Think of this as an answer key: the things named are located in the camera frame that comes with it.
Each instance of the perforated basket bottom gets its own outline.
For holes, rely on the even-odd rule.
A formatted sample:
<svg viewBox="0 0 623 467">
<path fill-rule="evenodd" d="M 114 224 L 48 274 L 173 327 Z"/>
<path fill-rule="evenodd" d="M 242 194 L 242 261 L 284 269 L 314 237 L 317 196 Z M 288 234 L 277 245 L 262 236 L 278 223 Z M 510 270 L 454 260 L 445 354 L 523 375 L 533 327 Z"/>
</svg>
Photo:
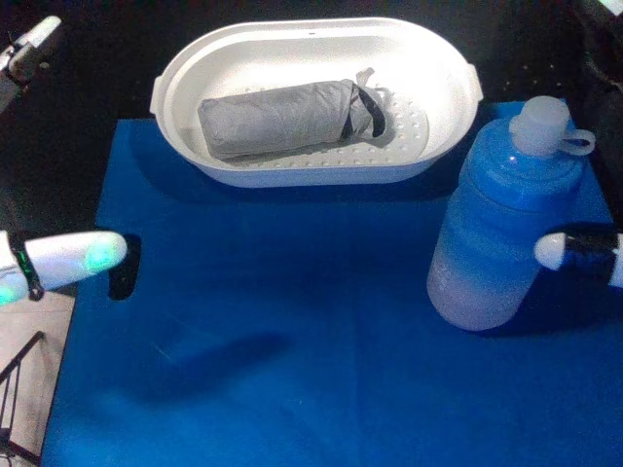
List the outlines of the perforated basket bottom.
<svg viewBox="0 0 623 467">
<path fill-rule="evenodd" d="M 245 88 L 254 92 L 264 88 Z M 357 167 L 413 163 L 428 141 L 428 118 L 412 96 L 385 94 L 387 130 L 374 140 L 318 144 L 278 153 L 226 160 L 236 168 Z"/>
</svg>

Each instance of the black metal rod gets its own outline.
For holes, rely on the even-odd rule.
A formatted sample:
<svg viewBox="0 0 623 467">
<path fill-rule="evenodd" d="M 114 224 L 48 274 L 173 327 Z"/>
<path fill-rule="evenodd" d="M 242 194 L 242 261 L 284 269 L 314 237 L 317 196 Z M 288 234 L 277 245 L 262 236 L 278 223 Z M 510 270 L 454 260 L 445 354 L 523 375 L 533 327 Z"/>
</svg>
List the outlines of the black metal rod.
<svg viewBox="0 0 623 467">
<path fill-rule="evenodd" d="M 19 457 L 26 459 L 31 464 L 39 465 L 41 463 L 41 456 L 29 451 L 28 449 L 22 448 L 20 445 L 16 445 L 13 441 L 7 443 L 7 448 L 13 454 L 17 454 Z"/>
<path fill-rule="evenodd" d="M 11 421 L 9 422 L 9 433 L 13 431 L 13 422 L 16 419 L 16 405 L 18 404 L 19 389 L 19 371 L 21 370 L 21 362 L 18 365 L 18 373 L 16 374 L 16 388 L 13 390 L 13 408 L 11 409 Z"/>
<path fill-rule="evenodd" d="M 11 360 L 11 362 L 9 362 L 9 365 L 7 366 L 7 368 L 5 368 L 0 373 L 0 383 L 2 383 L 2 381 L 4 381 L 7 377 L 9 377 L 11 372 L 15 368 L 17 368 L 19 363 L 21 362 L 21 360 L 23 360 L 23 357 L 25 357 L 26 354 L 30 351 L 30 349 L 32 347 L 34 347 L 35 344 L 38 341 L 40 341 L 44 336 L 45 336 L 45 334 L 43 334 L 43 332 L 41 332 L 41 331 L 37 331 L 35 333 L 35 335 L 30 339 L 30 341 L 28 341 L 26 343 L 26 345 L 18 352 L 18 354 L 15 356 L 15 358 L 13 360 Z"/>
<path fill-rule="evenodd" d="M 2 410 L 0 410 L 0 427 L 4 421 L 4 409 L 7 405 L 7 399 L 9 399 L 9 385 L 11 384 L 11 375 L 7 377 L 7 385 L 4 388 L 4 396 L 2 397 Z"/>
</svg>

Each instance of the bottle body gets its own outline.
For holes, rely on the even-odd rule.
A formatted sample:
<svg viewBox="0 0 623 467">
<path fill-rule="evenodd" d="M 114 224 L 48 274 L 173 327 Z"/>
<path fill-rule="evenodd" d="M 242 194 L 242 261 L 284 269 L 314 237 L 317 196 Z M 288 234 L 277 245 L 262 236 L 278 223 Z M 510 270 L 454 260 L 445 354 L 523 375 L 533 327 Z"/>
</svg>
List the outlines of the bottle body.
<svg viewBox="0 0 623 467">
<path fill-rule="evenodd" d="M 513 317 L 538 273 L 534 245 L 568 221 L 583 172 L 582 160 L 521 154 L 507 128 L 508 122 L 497 121 L 476 138 L 449 200 L 426 284 L 439 313 L 469 331 Z"/>
</svg>

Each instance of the metal railing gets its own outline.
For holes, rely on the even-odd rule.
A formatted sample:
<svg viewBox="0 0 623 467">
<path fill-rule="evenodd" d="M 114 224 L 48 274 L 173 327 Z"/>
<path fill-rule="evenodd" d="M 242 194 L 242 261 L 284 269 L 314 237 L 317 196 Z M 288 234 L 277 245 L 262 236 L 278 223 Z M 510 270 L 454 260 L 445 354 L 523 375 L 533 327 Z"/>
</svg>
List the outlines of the metal railing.
<svg viewBox="0 0 623 467">
<path fill-rule="evenodd" d="M 34 465 L 39 465 L 41 462 L 40 456 L 12 442 L 11 434 L 13 433 L 13 424 L 15 422 L 16 407 L 18 404 L 21 361 L 32 347 L 34 347 L 38 341 L 42 340 L 44 336 L 45 334 L 41 331 L 35 333 L 30 341 L 28 341 L 14 359 L 11 360 L 7 368 L 0 372 L 0 394 L 2 394 L 2 405 L 0 405 L 0 453 L 6 454 L 9 457 L 18 455 Z M 15 383 L 13 385 L 13 391 L 11 391 L 11 381 L 13 377 L 15 377 Z M 5 418 L 8 418 L 8 426 L 5 425 Z"/>
</svg>

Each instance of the translucent white cap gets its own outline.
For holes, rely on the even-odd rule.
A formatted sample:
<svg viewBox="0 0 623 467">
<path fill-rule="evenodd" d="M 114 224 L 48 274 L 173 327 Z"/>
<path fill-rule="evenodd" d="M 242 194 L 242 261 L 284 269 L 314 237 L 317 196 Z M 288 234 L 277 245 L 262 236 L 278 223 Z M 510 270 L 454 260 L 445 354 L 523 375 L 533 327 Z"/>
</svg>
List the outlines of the translucent white cap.
<svg viewBox="0 0 623 467">
<path fill-rule="evenodd" d="M 510 123 L 513 144 L 522 153 L 546 157 L 558 151 L 569 119 L 562 100 L 548 95 L 530 99 Z"/>
</svg>

